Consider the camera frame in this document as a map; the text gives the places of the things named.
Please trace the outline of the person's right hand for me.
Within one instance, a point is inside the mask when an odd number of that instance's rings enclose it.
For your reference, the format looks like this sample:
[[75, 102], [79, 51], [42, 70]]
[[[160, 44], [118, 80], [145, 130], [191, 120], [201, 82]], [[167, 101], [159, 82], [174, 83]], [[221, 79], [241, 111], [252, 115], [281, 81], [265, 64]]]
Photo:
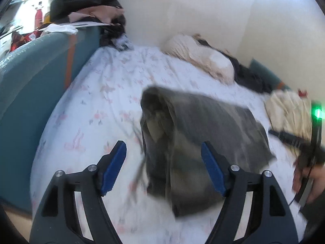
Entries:
[[302, 167], [301, 160], [297, 159], [294, 166], [292, 189], [296, 193], [295, 201], [304, 207], [324, 191], [324, 164]]

